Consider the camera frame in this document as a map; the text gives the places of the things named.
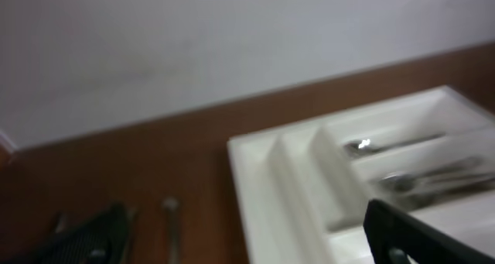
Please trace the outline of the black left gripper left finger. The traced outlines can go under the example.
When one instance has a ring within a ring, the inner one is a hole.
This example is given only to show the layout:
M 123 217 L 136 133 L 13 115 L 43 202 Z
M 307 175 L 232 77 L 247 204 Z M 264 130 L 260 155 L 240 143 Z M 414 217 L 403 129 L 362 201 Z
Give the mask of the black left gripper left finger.
M 17 264 L 118 264 L 128 237 L 127 209 L 109 208 L 15 257 Z

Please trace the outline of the steel fork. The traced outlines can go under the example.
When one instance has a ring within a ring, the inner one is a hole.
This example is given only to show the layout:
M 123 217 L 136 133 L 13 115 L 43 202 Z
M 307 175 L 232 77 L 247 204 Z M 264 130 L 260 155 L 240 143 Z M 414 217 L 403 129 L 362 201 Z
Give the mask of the steel fork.
M 443 190 L 432 190 L 418 194 L 408 194 L 397 199 L 397 206 L 406 211 L 413 211 L 435 204 L 442 204 L 475 194 L 494 190 L 494 179 L 487 179 L 463 186 L 450 187 Z
M 382 189 L 404 193 L 413 190 L 422 180 L 444 179 L 460 175 L 476 169 L 484 161 L 485 159 L 481 156 L 469 156 L 431 170 L 412 173 L 389 173 L 374 180 L 374 183 Z

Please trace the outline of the small steel spoon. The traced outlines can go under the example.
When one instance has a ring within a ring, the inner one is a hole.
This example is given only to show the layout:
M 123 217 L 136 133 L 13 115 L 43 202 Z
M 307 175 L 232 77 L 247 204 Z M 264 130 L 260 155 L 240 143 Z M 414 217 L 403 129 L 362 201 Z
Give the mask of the small steel spoon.
M 127 209 L 128 237 L 125 243 L 125 247 L 121 254 L 120 264 L 129 264 L 131 261 L 131 250 L 133 246 L 135 222 L 137 217 L 138 217 L 138 209 L 136 207 Z
M 175 197 L 167 197 L 162 202 L 162 208 L 165 210 L 166 213 L 168 228 L 168 264 L 180 264 L 179 206 L 180 203 Z

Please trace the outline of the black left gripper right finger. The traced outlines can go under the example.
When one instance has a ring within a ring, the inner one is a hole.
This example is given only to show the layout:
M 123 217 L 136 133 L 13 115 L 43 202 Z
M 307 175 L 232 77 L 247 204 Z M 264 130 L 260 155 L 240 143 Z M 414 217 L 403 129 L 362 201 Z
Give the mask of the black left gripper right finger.
M 376 263 L 494 264 L 494 257 L 464 245 L 382 200 L 368 202 L 363 227 Z

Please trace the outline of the steel tablespoon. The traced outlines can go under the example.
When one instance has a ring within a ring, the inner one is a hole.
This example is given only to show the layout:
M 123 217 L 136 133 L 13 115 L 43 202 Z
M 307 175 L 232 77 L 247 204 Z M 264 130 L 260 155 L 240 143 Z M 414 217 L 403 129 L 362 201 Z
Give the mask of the steel tablespoon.
M 444 136 L 446 136 L 445 133 L 436 133 L 433 135 L 422 136 L 417 139 L 409 139 L 383 146 L 378 146 L 377 144 L 373 144 L 370 139 L 361 139 L 361 140 L 348 142 L 343 146 L 343 150 L 346 152 L 346 154 L 349 157 L 353 159 L 359 159 L 374 154 L 383 153 L 388 150 L 398 149 L 405 146 L 411 146 L 417 143 L 427 142 L 433 139 L 439 139 Z

